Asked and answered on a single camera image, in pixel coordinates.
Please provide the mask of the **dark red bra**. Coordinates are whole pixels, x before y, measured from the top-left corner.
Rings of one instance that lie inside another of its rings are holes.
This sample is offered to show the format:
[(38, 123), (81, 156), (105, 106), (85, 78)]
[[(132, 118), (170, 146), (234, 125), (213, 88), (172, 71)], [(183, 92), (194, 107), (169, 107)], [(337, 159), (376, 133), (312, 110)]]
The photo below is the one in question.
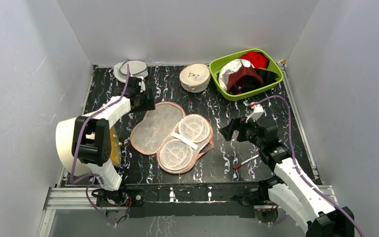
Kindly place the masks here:
[(250, 90), (261, 88), (265, 85), (265, 80), (254, 68), (241, 67), (228, 77), (227, 93), (238, 95)]

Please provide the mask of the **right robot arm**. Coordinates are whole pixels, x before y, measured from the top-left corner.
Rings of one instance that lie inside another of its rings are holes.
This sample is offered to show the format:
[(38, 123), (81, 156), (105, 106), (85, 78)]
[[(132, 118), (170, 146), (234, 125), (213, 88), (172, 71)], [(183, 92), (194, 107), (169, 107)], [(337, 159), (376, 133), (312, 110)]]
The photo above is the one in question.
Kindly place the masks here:
[(353, 237), (354, 216), (348, 207), (339, 207), (309, 179), (293, 159), (293, 153), (279, 141), (275, 122), (267, 118), (233, 118), (219, 132), (229, 141), (238, 131), (237, 141), (248, 141), (274, 173), (259, 182), (258, 197), (264, 204), (283, 208), (307, 237)]

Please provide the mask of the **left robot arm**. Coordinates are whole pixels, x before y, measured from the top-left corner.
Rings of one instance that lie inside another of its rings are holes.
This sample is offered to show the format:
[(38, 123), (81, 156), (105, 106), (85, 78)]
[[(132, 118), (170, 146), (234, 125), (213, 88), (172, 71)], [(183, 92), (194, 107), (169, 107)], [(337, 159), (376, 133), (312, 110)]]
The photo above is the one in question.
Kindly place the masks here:
[(110, 130), (126, 114), (154, 110), (151, 88), (146, 88), (142, 77), (126, 78), (122, 93), (113, 96), (100, 109), (75, 119), (72, 140), (73, 164), (81, 162), (90, 169), (90, 176), (98, 179), (101, 188), (109, 192), (109, 200), (115, 205), (123, 205), (128, 193), (120, 187), (121, 176), (111, 161), (112, 144)]

